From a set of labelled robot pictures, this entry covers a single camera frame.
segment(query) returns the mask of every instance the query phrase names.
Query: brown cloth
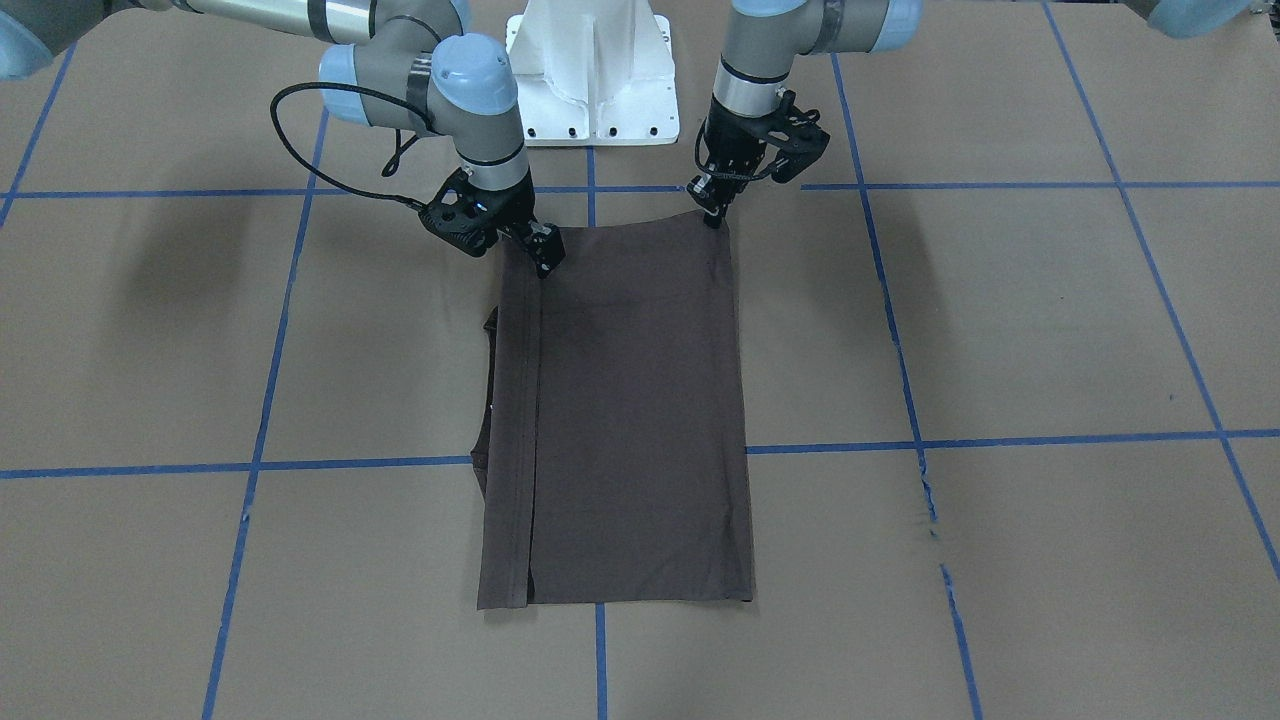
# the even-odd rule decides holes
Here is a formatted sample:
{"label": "brown cloth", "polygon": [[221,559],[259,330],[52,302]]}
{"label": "brown cloth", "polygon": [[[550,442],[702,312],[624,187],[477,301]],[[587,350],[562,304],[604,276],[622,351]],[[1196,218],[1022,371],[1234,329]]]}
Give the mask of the brown cloth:
{"label": "brown cloth", "polygon": [[695,211],[563,240],[544,281],[506,250],[480,609],[751,600],[728,231]]}

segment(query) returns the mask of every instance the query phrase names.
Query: folded brown fabric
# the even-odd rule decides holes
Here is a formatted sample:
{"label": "folded brown fabric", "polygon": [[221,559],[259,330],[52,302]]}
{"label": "folded brown fabric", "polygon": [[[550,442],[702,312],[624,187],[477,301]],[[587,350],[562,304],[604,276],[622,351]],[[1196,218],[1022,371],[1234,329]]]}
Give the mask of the folded brown fabric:
{"label": "folded brown fabric", "polygon": [[480,609],[751,600],[727,228],[695,211],[563,240],[544,281],[506,250],[472,451]]}

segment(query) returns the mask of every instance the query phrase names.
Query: blue grid line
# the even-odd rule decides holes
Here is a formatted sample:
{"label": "blue grid line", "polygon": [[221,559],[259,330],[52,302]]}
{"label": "blue grid line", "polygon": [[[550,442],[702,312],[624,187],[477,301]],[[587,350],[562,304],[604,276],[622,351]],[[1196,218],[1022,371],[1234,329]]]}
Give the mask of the blue grid line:
{"label": "blue grid line", "polygon": [[[586,227],[595,227],[595,146],[586,146]],[[604,603],[595,603],[595,719],[609,719],[609,674],[604,633]]]}
{"label": "blue grid line", "polygon": [[911,424],[911,441],[915,447],[915,460],[920,466],[920,486],[924,488],[924,502],[929,506],[929,520],[938,521],[938,511],[933,505],[933,487],[929,486],[929,465],[924,457],[924,443],[920,437],[920,421],[915,414],[915,400],[911,396],[911,378],[906,372],[906,355],[902,352],[902,338],[897,332],[897,319],[893,315],[893,299],[888,290],[888,277],[884,274],[884,259],[881,256],[879,237],[876,233],[876,218],[872,215],[872,199],[867,192],[867,176],[863,174],[863,159],[858,151],[858,136],[854,132],[854,117],[849,111],[849,97],[845,95],[845,78],[840,72],[840,60],[831,54],[831,69],[836,76],[836,94],[845,115],[845,132],[849,135],[849,152],[854,160],[854,174],[858,176],[858,195],[863,202],[863,219],[867,223],[867,237],[872,245],[872,258],[876,260],[876,278],[884,297],[884,319],[888,323],[890,340],[897,352],[897,369],[902,377],[902,400],[906,402],[906,418]]}
{"label": "blue grid line", "polygon": [[609,662],[604,603],[595,603],[595,720],[609,720]]}
{"label": "blue grid line", "polygon": [[193,473],[243,473],[248,462],[197,462],[189,465],[113,465],[102,468],[33,468],[0,470],[0,480],[35,478],[108,478],[119,475],[187,475]]}
{"label": "blue grid line", "polygon": [[1111,188],[1114,182],[826,182],[801,184],[800,190],[1064,190]]}
{"label": "blue grid line", "polygon": [[[1176,181],[1176,182],[1124,182],[1126,188],[1140,190],[1202,190],[1202,188],[1268,188],[1280,187],[1280,181]],[[808,183],[800,188],[809,192],[855,191],[863,186],[855,182]],[[1115,182],[869,182],[867,190],[1097,190],[1116,187]],[[586,193],[678,193],[678,184],[548,184],[538,186],[538,192],[548,195]],[[305,187],[250,187],[220,190],[31,190],[5,191],[0,197],[14,200],[111,200],[129,197],[301,197]],[[320,187],[311,195],[346,195],[337,187]]]}
{"label": "blue grid line", "polygon": [[[1236,430],[1175,430],[1161,433],[1111,433],[1079,436],[1027,436],[924,439],[925,450],[972,448],[972,447],[1036,447],[1053,445],[1108,445],[1144,442],[1187,442],[1229,438],[1280,438],[1280,428],[1244,428]],[[826,452],[884,452],[914,450],[915,442],[828,442],[796,445],[749,445],[746,455],[817,455]],[[261,473],[288,470],[344,470],[357,468],[426,468],[468,465],[467,455],[422,455],[406,457],[334,457],[323,460],[264,460],[257,469]],[[23,480],[37,478],[99,478],[119,475],[180,475],[198,473],[241,473],[252,469],[252,462],[196,462],[175,465],[105,465],[83,468],[23,468],[0,470],[0,480]]]}
{"label": "blue grid line", "polygon": [[49,113],[54,109],[54,101],[58,100],[58,91],[63,88],[63,79],[67,78],[67,68],[72,67],[72,58],[76,56],[76,44],[72,42],[70,47],[67,49],[67,56],[63,58],[61,67],[58,68],[58,76],[54,77],[54,85],[49,88],[49,96],[45,97],[45,105],[40,109],[40,117],[36,119],[36,127],[31,129],[31,138],[27,140],[27,149],[22,152],[22,161],[18,163],[18,172],[13,176],[13,183],[9,184],[9,192],[5,195],[4,205],[0,205],[0,228],[4,227],[5,220],[9,218],[9,210],[13,209],[13,201],[18,195],[18,188],[22,187],[22,178],[27,174],[27,168],[31,165],[31,156],[36,152],[36,145],[40,143],[40,135],[45,132],[45,123],[49,120]]}
{"label": "blue grid line", "polygon": [[1053,38],[1057,41],[1059,50],[1062,53],[1062,60],[1066,63],[1066,69],[1071,76],[1071,82],[1075,83],[1075,91],[1080,96],[1080,104],[1084,105],[1084,113],[1089,117],[1089,124],[1093,126],[1093,133],[1098,138],[1098,146],[1102,149],[1102,155],[1107,160],[1107,167],[1111,168],[1111,177],[1115,179],[1116,188],[1120,191],[1120,199],[1124,201],[1125,211],[1129,214],[1129,223],[1133,225],[1133,232],[1138,237],[1138,245],[1142,247],[1142,254],[1147,260],[1147,268],[1151,270],[1151,277],[1156,283],[1156,290],[1160,292],[1160,299],[1165,304],[1165,310],[1169,314],[1169,322],[1172,323],[1174,332],[1178,336],[1178,342],[1183,348],[1183,355],[1187,359],[1187,364],[1192,369],[1192,375],[1196,378],[1196,387],[1199,388],[1201,398],[1204,401],[1204,407],[1208,410],[1210,419],[1213,421],[1213,429],[1217,432],[1219,442],[1222,446],[1222,454],[1226,455],[1226,461],[1231,466],[1233,475],[1235,475],[1235,484],[1240,489],[1240,496],[1244,498],[1244,505],[1249,510],[1249,515],[1253,518],[1253,527],[1258,533],[1258,539],[1262,541],[1262,547],[1267,553],[1267,559],[1271,561],[1271,571],[1275,574],[1276,580],[1280,580],[1280,556],[1276,555],[1275,544],[1271,542],[1271,534],[1267,532],[1266,523],[1262,520],[1262,514],[1258,511],[1257,502],[1253,500],[1253,492],[1249,491],[1249,483],[1244,479],[1240,464],[1235,459],[1235,451],[1231,450],[1230,438],[1226,436],[1226,430],[1222,427],[1222,419],[1217,413],[1217,406],[1213,404],[1212,395],[1210,395],[1208,384],[1204,382],[1204,374],[1201,372],[1199,363],[1196,361],[1196,354],[1192,352],[1190,341],[1187,340],[1183,323],[1178,318],[1178,310],[1174,307],[1174,301],[1169,295],[1169,290],[1165,287],[1165,281],[1160,274],[1160,268],[1156,265],[1156,259],[1151,252],[1151,245],[1147,242],[1147,234],[1142,229],[1142,223],[1138,220],[1138,213],[1134,210],[1133,201],[1129,199],[1129,191],[1125,188],[1125,184],[1120,178],[1120,170],[1116,167],[1115,158],[1111,155],[1111,147],[1107,145],[1107,140],[1102,133],[1102,124],[1098,122],[1098,117],[1093,111],[1093,105],[1089,102],[1089,97],[1084,92],[1084,83],[1080,81],[1080,76],[1075,70],[1075,63],[1071,60],[1071,54],[1066,49],[1066,40],[1062,37],[1062,32],[1059,29],[1057,22],[1053,19],[1053,12],[1050,9],[1048,3],[1042,1],[1041,8],[1044,10],[1044,18],[1048,20],[1050,29],[1053,31]]}
{"label": "blue grid line", "polygon": [[[840,60],[835,53],[831,54],[831,69],[836,78],[836,92],[840,96],[840,106],[845,115],[845,132],[849,135],[849,151],[854,160],[854,174],[858,177],[858,196],[863,204],[863,215],[867,222],[867,236],[872,246],[872,256],[876,260],[876,277],[881,283],[881,292],[884,296],[884,318],[888,322],[890,337],[893,348],[897,351],[897,366],[902,374],[902,400],[906,402],[908,419],[911,421],[911,439],[915,447],[916,462],[920,466],[920,486],[924,488],[924,501],[929,509],[929,520],[938,521],[937,506],[933,503],[933,488],[929,486],[929,466],[924,456],[924,442],[920,437],[920,423],[915,414],[915,401],[911,397],[911,380],[906,372],[906,356],[902,352],[901,336],[897,332],[897,320],[893,315],[893,301],[890,296],[888,277],[884,274],[884,260],[881,256],[879,240],[876,233],[876,219],[872,215],[872,200],[867,188],[867,176],[863,173],[861,155],[858,151],[858,136],[854,132],[854,117],[849,110],[849,97],[845,92],[845,78],[840,72]],[[969,641],[964,633],[964,621],[955,601],[955,588],[951,583],[951,574],[946,565],[942,565],[942,584],[946,588],[947,605],[951,609],[951,621],[956,635],[956,647],[960,652],[960,664],[964,670],[965,687],[969,691],[969,706],[973,720],[982,720],[982,700],[978,694],[978,683],[974,679],[973,662],[969,657]]]}
{"label": "blue grid line", "polygon": [[810,192],[852,191],[861,190],[1108,190],[1114,187],[1124,188],[1171,188],[1171,190],[1202,190],[1202,188],[1249,188],[1249,187],[1280,187],[1280,181],[1174,181],[1174,182],[1114,182],[1114,181],[1079,181],[1079,182],[815,182],[801,184],[800,190]]}
{"label": "blue grid line", "polygon": [[353,457],[335,460],[264,460],[259,470],[351,470],[357,468],[430,468],[439,465],[470,465],[470,455],[434,455],[413,457]]}
{"label": "blue grid line", "polygon": [[1108,433],[1080,436],[1029,436],[993,437],[968,439],[927,439],[928,450],[948,450],[963,447],[1037,447],[1046,445],[1110,445],[1125,442],[1176,442],[1194,439],[1217,439],[1217,430],[1185,430],[1167,433]]}
{"label": "blue grid line", "polygon": [[[315,149],[311,154],[311,164],[320,165],[320,156],[324,150],[325,129],[329,127],[329,111],[320,111],[320,123],[316,128]],[[257,478],[262,465],[262,451],[266,448],[266,430],[271,420],[271,404],[275,400],[275,383],[280,375],[280,357],[284,355],[284,337],[289,329],[289,301],[293,297],[293,283],[298,279],[298,260],[302,258],[302,245],[307,236],[307,224],[311,218],[311,202],[315,197],[316,177],[312,174],[307,179],[307,195],[302,200],[302,213],[298,218],[298,232],[293,240],[293,259],[289,261],[289,277],[284,284],[284,301],[280,306],[280,322],[275,331],[275,347],[271,351],[271,368],[266,375],[266,388],[262,393],[262,415],[257,427],[257,439],[253,442],[253,460],[248,471],[248,480],[244,484],[244,501],[241,506],[239,528],[236,533],[236,550],[232,553],[232,566],[227,577],[227,596],[223,600],[221,621],[218,628],[218,641],[214,644],[214,660],[209,669],[209,685],[205,688],[205,705],[201,720],[212,720],[214,703],[218,700],[218,683],[221,679],[223,660],[227,656],[227,638],[230,634],[232,612],[236,609],[236,592],[239,587],[241,566],[244,561],[244,544],[248,541],[250,514],[253,509],[253,496],[257,493]]]}
{"label": "blue grid line", "polygon": [[942,569],[942,585],[947,589],[947,607],[951,609],[951,625],[956,633],[956,647],[960,650],[960,665],[964,667],[964,683],[969,689],[969,708],[973,711],[973,720],[982,720],[982,698],[978,696],[978,680],[973,674],[973,659],[969,655],[969,638],[964,632],[964,618],[960,616],[960,606],[956,603],[955,583],[951,582],[951,571],[946,564]]}
{"label": "blue grid line", "polygon": [[1119,183],[1129,188],[1219,188],[1219,187],[1280,187],[1280,181],[1181,181],[1181,182],[1152,182],[1152,181],[1124,181]]}
{"label": "blue grid line", "polygon": [[1266,437],[1280,437],[1280,428],[1263,428],[1256,430],[1226,430],[1224,433],[1229,438],[1266,438]]}
{"label": "blue grid line", "polygon": [[886,442],[822,442],[812,445],[749,445],[748,455],[814,455],[820,452],[876,452],[884,450],[915,450],[915,441]]}
{"label": "blue grid line", "polygon": [[685,192],[680,184],[596,184],[594,192]]}
{"label": "blue grid line", "polygon": [[[228,190],[68,190],[19,192],[23,200],[100,200],[123,197],[302,197],[308,191],[305,187],[262,187]],[[344,195],[338,188],[316,190],[312,195]]]}
{"label": "blue grid line", "polygon": [[595,147],[586,146],[586,227],[595,227]]}

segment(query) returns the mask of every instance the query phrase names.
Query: robot base mounting bracket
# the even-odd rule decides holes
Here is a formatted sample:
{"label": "robot base mounting bracket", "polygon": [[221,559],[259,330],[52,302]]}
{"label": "robot base mounting bracket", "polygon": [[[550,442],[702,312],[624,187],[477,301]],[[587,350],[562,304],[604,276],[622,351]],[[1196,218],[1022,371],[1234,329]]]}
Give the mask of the robot base mounting bracket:
{"label": "robot base mounting bracket", "polygon": [[530,0],[507,20],[507,53],[530,146],[680,136],[671,23],[648,0]]}

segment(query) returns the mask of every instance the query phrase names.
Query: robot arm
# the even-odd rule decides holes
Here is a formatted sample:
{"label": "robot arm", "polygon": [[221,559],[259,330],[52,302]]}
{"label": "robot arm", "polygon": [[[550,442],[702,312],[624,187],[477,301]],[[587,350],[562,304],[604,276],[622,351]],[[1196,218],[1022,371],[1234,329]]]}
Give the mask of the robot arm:
{"label": "robot arm", "polygon": [[320,63],[321,82],[296,90],[323,88],[330,113],[348,122],[452,136],[461,165],[429,202],[364,195],[408,205],[426,229],[472,256],[507,236],[540,277],[563,259],[559,231],[534,217],[507,53],[493,38],[463,35],[466,0],[0,0],[0,78],[49,65],[104,18],[131,8],[223,15],[335,44]]}
{"label": "robot arm", "polygon": [[[1124,3],[1164,35],[1197,37],[1249,0]],[[700,174],[686,186],[708,225],[719,227],[748,183],[788,182],[826,150],[829,136],[818,127],[818,111],[796,110],[795,94],[783,87],[795,56],[901,47],[915,35],[920,9],[922,0],[733,0],[710,111],[694,145]],[[776,159],[756,172],[771,145]]]}

